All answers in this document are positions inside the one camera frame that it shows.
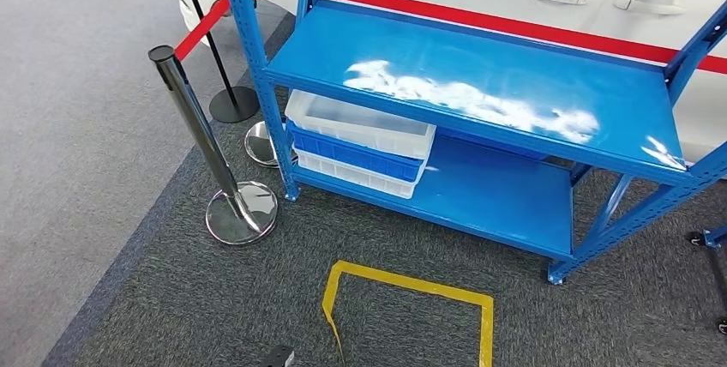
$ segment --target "yellow floor tape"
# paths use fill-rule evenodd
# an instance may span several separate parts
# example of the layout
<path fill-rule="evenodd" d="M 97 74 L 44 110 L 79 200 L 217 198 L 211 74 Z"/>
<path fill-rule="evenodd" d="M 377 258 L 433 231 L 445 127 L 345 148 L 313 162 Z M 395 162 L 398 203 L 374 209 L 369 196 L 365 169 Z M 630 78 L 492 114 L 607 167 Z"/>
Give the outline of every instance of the yellow floor tape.
<path fill-rule="evenodd" d="M 336 343 L 339 346 L 339 353 L 341 359 L 344 360 L 344 365 L 343 347 L 341 346 L 338 329 L 336 329 L 336 325 L 333 322 L 333 302 L 336 299 L 336 292 L 339 289 L 340 275 L 343 273 L 380 281 L 381 283 L 392 286 L 408 288 L 418 292 L 438 294 L 446 298 L 451 298 L 452 300 L 464 301 L 465 303 L 481 306 L 482 325 L 480 327 L 479 340 L 479 367 L 490 367 L 492 365 L 492 329 L 494 323 L 493 316 L 495 314 L 495 300 L 492 297 L 339 260 L 331 267 L 331 274 L 328 276 L 326 290 L 323 292 L 323 314 L 326 316 L 326 320 L 328 320 L 328 324 L 333 330 L 333 336 L 336 338 Z"/>

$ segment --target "gray carpet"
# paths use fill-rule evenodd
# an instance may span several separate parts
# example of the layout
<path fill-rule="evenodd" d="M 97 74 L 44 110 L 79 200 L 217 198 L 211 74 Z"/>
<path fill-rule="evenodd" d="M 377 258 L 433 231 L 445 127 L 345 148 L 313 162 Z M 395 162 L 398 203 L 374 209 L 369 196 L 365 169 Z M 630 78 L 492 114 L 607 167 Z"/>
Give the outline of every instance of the gray carpet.
<path fill-rule="evenodd" d="M 284 14 L 258 3 L 263 39 Z M 43 362 L 192 147 L 147 58 L 188 32 L 178 0 L 0 0 L 0 366 Z M 206 110 L 213 57 L 184 64 Z"/>
<path fill-rule="evenodd" d="M 724 276 L 683 235 L 727 222 L 727 183 L 551 286 L 539 256 L 308 187 L 282 201 L 278 172 L 241 148 L 258 119 L 214 129 L 237 177 L 279 195 L 276 230 L 247 247 L 214 241 L 204 208 L 217 184 L 193 150 L 45 365 L 256 367 L 278 344 L 296 365 L 340 365 L 321 297 L 346 260 L 492 296 L 494 366 L 724 366 Z M 597 171 L 579 187 L 580 235 L 613 180 Z M 624 204 L 653 188 L 636 182 Z M 344 275 L 333 316 L 351 367 L 478 365 L 470 304 Z"/>

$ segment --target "blue plastic bin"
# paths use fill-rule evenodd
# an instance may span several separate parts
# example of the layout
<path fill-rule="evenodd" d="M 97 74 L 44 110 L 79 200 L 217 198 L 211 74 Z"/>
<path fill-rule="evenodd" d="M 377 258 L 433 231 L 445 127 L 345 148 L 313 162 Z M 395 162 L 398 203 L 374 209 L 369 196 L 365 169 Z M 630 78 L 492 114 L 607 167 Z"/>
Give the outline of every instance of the blue plastic bin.
<path fill-rule="evenodd" d="M 419 169 L 424 163 L 424 160 L 421 159 L 411 159 L 384 153 L 348 141 L 300 129 L 290 118 L 285 122 L 285 128 L 292 135 L 295 147 L 306 153 L 335 159 L 348 165 L 378 172 L 409 183 L 416 181 Z"/>

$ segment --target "shelf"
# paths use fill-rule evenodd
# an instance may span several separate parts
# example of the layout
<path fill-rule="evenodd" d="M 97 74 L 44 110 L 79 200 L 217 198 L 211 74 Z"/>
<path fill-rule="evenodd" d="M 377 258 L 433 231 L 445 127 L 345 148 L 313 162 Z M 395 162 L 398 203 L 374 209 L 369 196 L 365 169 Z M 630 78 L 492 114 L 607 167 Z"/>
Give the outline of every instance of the shelf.
<path fill-rule="evenodd" d="M 659 67 L 319 1 L 268 65 L 288 87 L 678 184 Z"/>
<path fill-rule="evenodd" d="M 567 170 L 438 135 L 414 196 L 389 196 L 298 165 L 302 183 L 544 256 L 572 258 Z"/>

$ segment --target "plastic storage bin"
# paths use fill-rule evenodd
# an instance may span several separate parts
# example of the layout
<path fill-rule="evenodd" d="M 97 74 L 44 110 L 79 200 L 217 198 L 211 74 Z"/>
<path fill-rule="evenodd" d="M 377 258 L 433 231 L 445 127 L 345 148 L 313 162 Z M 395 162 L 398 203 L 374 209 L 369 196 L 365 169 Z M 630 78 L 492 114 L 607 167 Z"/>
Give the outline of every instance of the plastic storage bin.
<path fill-rule="evenodd" d="M 285 115 L 299 128 L 413 159 L 426 159 L 436 127 L 293 90 Z"/>
<path fill-rule="evenodd" d="M 426 165 L 426 162 L 421 159 L 384 153 L 348 141 L 300 129 L 290 118 L 285 123 L 285 129 L 291 133 L 297 150 L 409 183 L 413 183 L 421 176 L 421 172 L 424 171 L 423 167 Z"/>
<path fill-rule="evenodd" d="M 293 150 L 297 153 L 297 163 L 302 168 L 336 177 L 349 183 L 363 185 L 364 187 L 401 198 L 412 198 L 414 188 L 417 186 L 419 178 L 421 177 L 421 174 L 419 174 L 418 178 L 410 183 L 361 167 L 348 165 L 335 159 L 327 159 L 320 155 L 306 153 L 303 150 L 295 148 L 295 146 Z M 424 172 L 424 165 L 425 163 L 422 164 L 422 172 Z"/>

